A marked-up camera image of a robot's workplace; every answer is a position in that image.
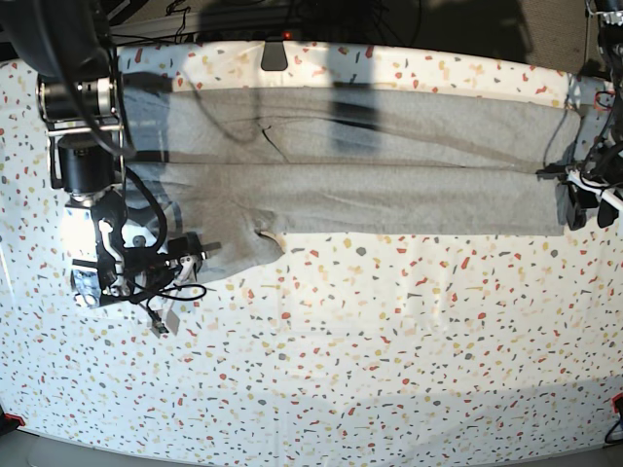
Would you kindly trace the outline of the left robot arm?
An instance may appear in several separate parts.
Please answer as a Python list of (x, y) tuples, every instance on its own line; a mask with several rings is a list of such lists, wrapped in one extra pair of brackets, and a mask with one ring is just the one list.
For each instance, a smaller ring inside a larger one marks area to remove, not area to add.
[(587, 1), (585, 12), (597, 21), (597, 46), (612, 83), (611, 90), (594, 96), (594, 106), (607, 111), (605, 123), (582, 160), (536, 172), (539, 179), (559, 183), (564, 221), (572, 231), (585, 227), (591, 211), (602, 229), (622, 219), (622, 3)]

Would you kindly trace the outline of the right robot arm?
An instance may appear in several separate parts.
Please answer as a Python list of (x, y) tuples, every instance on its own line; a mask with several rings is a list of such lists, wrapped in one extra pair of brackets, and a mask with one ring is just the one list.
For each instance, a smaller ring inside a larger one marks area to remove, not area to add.
[(170, 239), (164, 210), (126, 165), (134, 156), (122, 74), (97, 1), (4, 1), (1, 26), (37, 72), (51, 186), (69, 196), (76, 234), (71, 285), (88, 307), (182, 301), (207, 251), (198, 237)]

